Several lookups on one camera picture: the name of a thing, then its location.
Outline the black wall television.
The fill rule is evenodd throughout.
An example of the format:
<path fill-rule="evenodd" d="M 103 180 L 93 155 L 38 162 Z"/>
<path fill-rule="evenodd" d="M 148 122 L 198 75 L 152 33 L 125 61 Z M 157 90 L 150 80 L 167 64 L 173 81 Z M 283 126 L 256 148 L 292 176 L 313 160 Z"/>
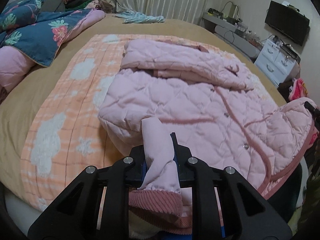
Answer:
<path fill-rule="evenodd" d="M 265 23 L 295 44 L 302 46 L 309 32 L 310 20 L 288 6 L 271 1 Z"/>

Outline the grey white curved shelf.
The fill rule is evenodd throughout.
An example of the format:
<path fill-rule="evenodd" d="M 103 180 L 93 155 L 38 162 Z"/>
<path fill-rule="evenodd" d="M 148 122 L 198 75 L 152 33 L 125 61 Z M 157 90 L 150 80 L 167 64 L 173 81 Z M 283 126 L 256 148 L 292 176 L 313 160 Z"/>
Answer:
<path fill-rule="evenodd" d="M 242 53 L 246 58 L 254 62 L 260 50 L 250 44 L 245 38 L 239 36 L 236 31 L 236 26 L 222 20 L 218 17 L 211 16 L 204 12 L 202 15 L 204 28 L 212 32 L 219 39 L 223 40 L 231 47 Z"/>

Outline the blue floral pink quilt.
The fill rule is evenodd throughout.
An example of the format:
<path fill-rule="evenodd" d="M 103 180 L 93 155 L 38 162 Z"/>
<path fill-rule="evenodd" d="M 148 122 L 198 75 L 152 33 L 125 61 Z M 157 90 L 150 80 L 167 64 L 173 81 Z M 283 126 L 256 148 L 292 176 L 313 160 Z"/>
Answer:
<path fill-rule="evenodd" d="M 2 100 L 33 66 L 51 66 L 64 43 L 105 17 L 97 9 L 40 12 L 43 2 L 26 0 L 6 5 L 1 12 Z"/>

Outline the orange plaid cartoon blanket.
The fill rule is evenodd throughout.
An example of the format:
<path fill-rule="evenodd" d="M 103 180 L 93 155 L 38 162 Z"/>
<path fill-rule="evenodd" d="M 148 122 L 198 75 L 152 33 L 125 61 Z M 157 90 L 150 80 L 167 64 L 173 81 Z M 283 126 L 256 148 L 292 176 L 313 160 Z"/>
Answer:
<path fill-rule="evenodd" d="M 43 211 L 88 165 L 113 164 L 120 153 L 100 126 L 98 108 L 135 35 L 95 35 L 68 64 L 37 112 L 21 156 L 28 204 Z"/>

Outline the tan bed cover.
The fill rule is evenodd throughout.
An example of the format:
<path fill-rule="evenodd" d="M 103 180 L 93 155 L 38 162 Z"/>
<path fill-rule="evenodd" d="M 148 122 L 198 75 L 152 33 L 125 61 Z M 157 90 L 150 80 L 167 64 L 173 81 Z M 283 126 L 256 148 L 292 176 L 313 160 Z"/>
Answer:
<path fill-rule="evenodd" d="M 63 44 L 50 67 L 35 66 L 1 103 L 1 183 L 18 198 L 25 200 L 20 174 L 20 157 L 27 133 L 40 106 L 55 87 L 73 56 L 94 36 L 101 34 L 142 34 L 176 36 L 195 42 L 211 44 L 236 55 L 250 71 L 259 77 L 278 106 L 286 102 L 273 83 L 238 51 L 206 29 L 182 20 L 164 23 L 124 24 L 107 14 L 98 23 L 76 38 Z"/>

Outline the white drawer cabinet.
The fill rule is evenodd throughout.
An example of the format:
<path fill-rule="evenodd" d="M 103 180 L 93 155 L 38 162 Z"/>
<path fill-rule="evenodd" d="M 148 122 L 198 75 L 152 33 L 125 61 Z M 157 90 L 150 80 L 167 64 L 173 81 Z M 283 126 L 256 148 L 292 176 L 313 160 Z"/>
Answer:
<path fill-rule="evenodd" d="M 296 59 L 271 39 L 265 41 L 254 64 L 276 87 L 297 78 L 300 72 Z"/>

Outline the pink yellow cartoon towel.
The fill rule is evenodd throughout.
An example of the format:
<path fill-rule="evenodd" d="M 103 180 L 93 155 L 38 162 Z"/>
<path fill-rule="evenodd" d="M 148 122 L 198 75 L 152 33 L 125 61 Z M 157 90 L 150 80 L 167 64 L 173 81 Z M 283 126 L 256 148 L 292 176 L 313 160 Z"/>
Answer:
<path fill-rule="evenodd" d="M 293 85 L 289 88 L 290 93 L 289 93 L 289 101 L 293 101 L 299 98 L 309 97 L 305 82 L 303 81 L 302 78 L 294 79 L 293 80 Z M 319 135 L 319 131 L 314 128 L 312 132 L 312 137 L 310 139 L 308 149 L 311 148 L 314 144 L 314 142 L 317 140 Z"/>

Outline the light blue garment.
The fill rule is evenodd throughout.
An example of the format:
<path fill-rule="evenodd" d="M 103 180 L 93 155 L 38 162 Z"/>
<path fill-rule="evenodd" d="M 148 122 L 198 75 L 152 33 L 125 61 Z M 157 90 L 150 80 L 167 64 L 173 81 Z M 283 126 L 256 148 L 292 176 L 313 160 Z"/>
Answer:
<path fill-rule="evenodd" d="M 165 18 L 163 16 L 150 16 L 141 12 L 125 11 L 115 15 L 117 18 L 124 20 L 125 24 L 146 24 L 146 23 L 164 23 Z"/>

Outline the pile of clothes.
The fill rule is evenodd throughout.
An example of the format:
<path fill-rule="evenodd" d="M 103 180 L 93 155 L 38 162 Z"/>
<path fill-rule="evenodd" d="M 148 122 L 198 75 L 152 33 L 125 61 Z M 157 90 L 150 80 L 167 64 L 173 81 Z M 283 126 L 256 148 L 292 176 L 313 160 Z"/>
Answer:
<path fill-rule="evenodd" d="M 65 10 L 97 9 L 107 14 L 116 12 L 116 0 L 64 0 Z"/>

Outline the grey pillow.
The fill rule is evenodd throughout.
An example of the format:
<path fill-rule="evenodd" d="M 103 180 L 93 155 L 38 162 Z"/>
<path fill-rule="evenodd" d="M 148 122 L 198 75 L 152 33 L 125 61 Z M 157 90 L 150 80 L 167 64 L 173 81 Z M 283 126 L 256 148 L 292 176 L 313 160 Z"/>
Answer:
<path fill-rule="evenodd" d="M 15 0 L 9 2 L 8 5 L 14 5 L 15 3 L 20 3 L 26 0 Z M 64 0 L 44 0 L 40 8 L 40 12 L 65 12 Z"/>

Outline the pink quilted jacket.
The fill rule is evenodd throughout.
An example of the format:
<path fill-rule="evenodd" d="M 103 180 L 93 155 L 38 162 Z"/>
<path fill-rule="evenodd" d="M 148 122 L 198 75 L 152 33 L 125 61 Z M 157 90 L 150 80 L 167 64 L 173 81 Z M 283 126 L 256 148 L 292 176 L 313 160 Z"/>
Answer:
<path fill-rule="evenodd" d="M 98 118 L 123 155 L 144 146 L 147 172 L 131 210 L 175 233 L 192 228 L 191 189 L 182 189 L 171 133 L 209 166 L 235 168 L 271 197 L 299 164 L 315 125 L 306 98 L 278 106 L 255 90 L 235 55 L 168 41 L 131 40 Z"/>

